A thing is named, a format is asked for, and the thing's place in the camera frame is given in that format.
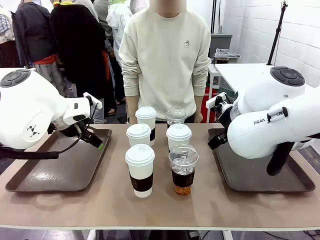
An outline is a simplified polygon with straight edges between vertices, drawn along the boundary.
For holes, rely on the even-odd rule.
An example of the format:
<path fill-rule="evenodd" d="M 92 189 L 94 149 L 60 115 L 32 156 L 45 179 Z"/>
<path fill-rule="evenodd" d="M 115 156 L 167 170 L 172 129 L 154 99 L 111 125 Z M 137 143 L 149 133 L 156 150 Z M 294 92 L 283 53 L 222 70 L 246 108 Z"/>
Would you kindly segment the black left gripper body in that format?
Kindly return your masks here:
<path fill-rule="evenodd" d="M 78 137 L 82 140 L 90 140 L 93 137 L 93 133 L 83 124 L 71 125 L 60 132 L 67 137 Z"/>

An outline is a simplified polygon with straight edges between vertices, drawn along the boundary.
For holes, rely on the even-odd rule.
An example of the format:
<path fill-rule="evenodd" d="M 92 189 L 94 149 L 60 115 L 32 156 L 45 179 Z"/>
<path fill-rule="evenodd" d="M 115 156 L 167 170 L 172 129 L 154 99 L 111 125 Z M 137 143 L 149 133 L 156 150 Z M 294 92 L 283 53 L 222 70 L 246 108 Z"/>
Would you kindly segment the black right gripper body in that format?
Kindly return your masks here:
<path fill-rule="evenodd" d="M 219 136 L 227 134 L 229 125 L 232 122 L 231 117 L 230 117 L 231 111 L 232 111 L 232 109 L 226 109 L 225 111 L 223 111 L 220 114 L 219 118 L 217 119 L 218 122 L 220 124 L 222 124 L 222 126 L 224 127 L 224 130 L 218 134 Z"/>

